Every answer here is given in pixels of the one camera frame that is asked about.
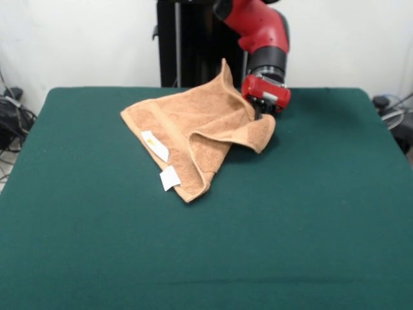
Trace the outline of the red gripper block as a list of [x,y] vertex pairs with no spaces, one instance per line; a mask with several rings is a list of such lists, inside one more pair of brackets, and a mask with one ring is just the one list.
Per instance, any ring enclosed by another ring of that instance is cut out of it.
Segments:
[[265,114],[275,114],[287,108],[291,91],[285,84],[262,74],[249,74],[241,87],[242,96],[253,104],[254,119],[259,120]]

